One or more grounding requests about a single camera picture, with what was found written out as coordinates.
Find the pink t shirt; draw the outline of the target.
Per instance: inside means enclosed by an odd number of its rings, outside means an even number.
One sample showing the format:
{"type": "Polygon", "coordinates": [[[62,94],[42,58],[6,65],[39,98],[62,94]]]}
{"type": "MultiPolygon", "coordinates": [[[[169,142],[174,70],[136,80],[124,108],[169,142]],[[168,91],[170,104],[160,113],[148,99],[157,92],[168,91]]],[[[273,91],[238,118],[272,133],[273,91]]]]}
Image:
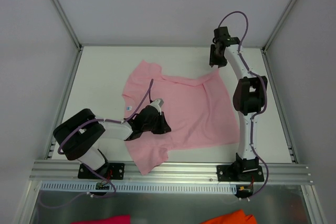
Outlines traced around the pink t shirt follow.
{"type": "Polygon", "coordinates": [[[129,75],[123,92],[125,106],[135,109],[147,90],[164,101],[162,110],[171,128],[166,134],[145,132],[126,142],[142,175],[166,162],[168,152],[239,142],[239,126],[231,98],[218,70],[190,79],[165,76],[156,63],[142,61],[129,75]]]}

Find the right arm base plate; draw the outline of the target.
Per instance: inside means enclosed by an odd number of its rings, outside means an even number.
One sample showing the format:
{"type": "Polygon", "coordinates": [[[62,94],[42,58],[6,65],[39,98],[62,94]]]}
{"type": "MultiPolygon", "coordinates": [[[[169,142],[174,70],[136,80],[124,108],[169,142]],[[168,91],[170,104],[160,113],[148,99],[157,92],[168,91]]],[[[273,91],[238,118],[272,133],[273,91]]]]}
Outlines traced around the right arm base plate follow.
{"type": "Polygon", "coordinates": [[[237,159],[230,165],[217,165],[219,182],[264,182],[264,173],[259,159],[237,159]]]}

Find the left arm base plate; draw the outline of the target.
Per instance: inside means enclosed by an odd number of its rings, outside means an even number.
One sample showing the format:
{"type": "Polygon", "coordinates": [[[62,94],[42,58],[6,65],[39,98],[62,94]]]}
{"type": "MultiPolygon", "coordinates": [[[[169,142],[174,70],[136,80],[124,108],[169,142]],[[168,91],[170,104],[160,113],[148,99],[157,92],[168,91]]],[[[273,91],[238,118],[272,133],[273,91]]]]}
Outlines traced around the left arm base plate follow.
{"type": "MultiPolygon", "coordinates": [[[[95,172],[104,178],[111,180],[123,180],[125,163],[111,163],[104,164],[95,172]]],[[[84,164],[80,164],[78,175],[79,179],[98,179],[93,172],[91,172],[84,164]]]]}

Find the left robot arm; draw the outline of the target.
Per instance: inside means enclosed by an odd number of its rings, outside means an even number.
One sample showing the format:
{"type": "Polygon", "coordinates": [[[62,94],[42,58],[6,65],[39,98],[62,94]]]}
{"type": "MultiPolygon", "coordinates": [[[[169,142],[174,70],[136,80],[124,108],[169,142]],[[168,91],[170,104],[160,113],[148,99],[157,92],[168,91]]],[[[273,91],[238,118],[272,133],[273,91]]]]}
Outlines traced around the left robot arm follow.
{"type": "Polygon", "coordinates": [[[94,177],[103,178],[108,172],[108,160],[102,151],[94,147],[98,139],[110,133],[114,139],[132,141],[144,132],[171,132],[159,105],[151,103],[139,113],[118,122],[98,119],[90,109],[83,109],[56,127],[52,134],[59,145],[58,154],[65,155],[69,161],[80,161],[90,167],[94,177]]]}

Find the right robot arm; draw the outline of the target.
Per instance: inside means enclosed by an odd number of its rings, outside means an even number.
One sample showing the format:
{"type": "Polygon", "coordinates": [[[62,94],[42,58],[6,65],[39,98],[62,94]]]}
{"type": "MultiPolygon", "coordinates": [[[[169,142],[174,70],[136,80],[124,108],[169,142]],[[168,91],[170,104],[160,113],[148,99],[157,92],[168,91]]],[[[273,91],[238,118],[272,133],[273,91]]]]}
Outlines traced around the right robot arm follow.
{"type": "Polygon", "coordinates": [[[232,37],[227,27],[218,27],[214,30],[209,65],[221,68],[227,64],[231,65],[238,80],[233,107],[238,112],[240,140],[235,161],[230,165],[218,165],[217,178],[220,182],[263,182],[261,158],[256,151],[256,130],[257,116],[267,107],[268,80],[248,66],[239,38],[232,37]]]}

